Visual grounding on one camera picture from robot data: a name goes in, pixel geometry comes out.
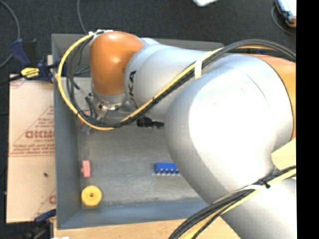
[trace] gray bin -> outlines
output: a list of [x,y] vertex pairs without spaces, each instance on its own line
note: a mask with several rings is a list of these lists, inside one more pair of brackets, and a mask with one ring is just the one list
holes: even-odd
[[[53,61],[82,35],[52,34]],[[182,48],[213,50],[220,43],[158,39]],[[83,64],[88,65],[88,50]],[[90,90],[90,78],[82,77]],[[135,123],[112,131],[83,131],[75,115],[54,88],[57,228],[130,224],[185,219],[207,206],[182,175],[156,175],[157,162],[172,162],[163,129],[139,128]],[[84,179],[82,160],[89,160],[92,175]],[[95,185],[102,191],[101,203],[87,208],[81,191]]]

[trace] yellow disc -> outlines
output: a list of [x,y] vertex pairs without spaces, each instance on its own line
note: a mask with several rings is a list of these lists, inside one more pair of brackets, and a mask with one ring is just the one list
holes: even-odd
[[84,205],[97,206],[102,200],[102,192],[96,186],[87,186],[82,190],[81,199]]

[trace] blue block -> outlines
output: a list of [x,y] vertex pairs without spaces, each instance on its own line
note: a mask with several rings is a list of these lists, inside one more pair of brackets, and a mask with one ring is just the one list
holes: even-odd
[[154,172],[156,174],[179,174],[179,170],[174,163],[156,163],[154,165]]

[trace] dark floor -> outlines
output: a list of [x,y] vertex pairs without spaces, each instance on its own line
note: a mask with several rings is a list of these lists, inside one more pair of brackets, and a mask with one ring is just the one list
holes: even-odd
[[[19,20],[21,38],[37,39],[38,58],[51,52],[52,33],[83,33],[77,17],[77,0],[3,1],[12,8]],[[88,31],[116,29],[140,37],[203,40],[223,44],[260,38],[275,41],[295,51],[296,37],[283,32],[273,23],[273,2],[219,0],[206,7],[198,7],[192,0],[81,0],[81,13]],[[285,27],[277,14],[275,19]],[[1,3],[0,33],[1,64],[10,54],[9,45],[17,37],[14,19]],[[20,64],[11,59],[0,69],[0,80],[8,77],[8,72],[19,70]],[[7,109],[8,87],[0,85],[0,238],[12,239],[35,225],[5,224]]]

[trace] cable tie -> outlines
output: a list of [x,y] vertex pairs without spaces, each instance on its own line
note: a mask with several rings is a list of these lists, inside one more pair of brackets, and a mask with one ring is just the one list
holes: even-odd
[[101,33],[106,33],[106,32],[113,32],[113,30],[112,30],[112,29],[108,29],[108,30],[98,29],[98,30],[95,31],[95,32],[90,31],[89,34],[90,34],[90,35],[93,35],[93,38],[92,38],[92,40],[89,42],[89,45],[90,45],[90,46],[92,45],[94,39],[95,39],[98,35],[100,35]]
[[211,51],[207,51],[205,52],[202,56],[200,56],[200,58],[197,59],[197,61],[195,62],[195,68],[194,68],[194,75],[195,75],[195,80],[197,80],[198,78],[200,78],[202,76],[202,63],[203,63],[203,59],[205,58],[205,56],[210,53]]
[[263,180],[263,183],[265,184],[267,189],[269,189],[271,187],[266,180]]
[[153,104],[157,104],[158,101],[153,98],[153,99],[152,99],[152,103],[153,103]]

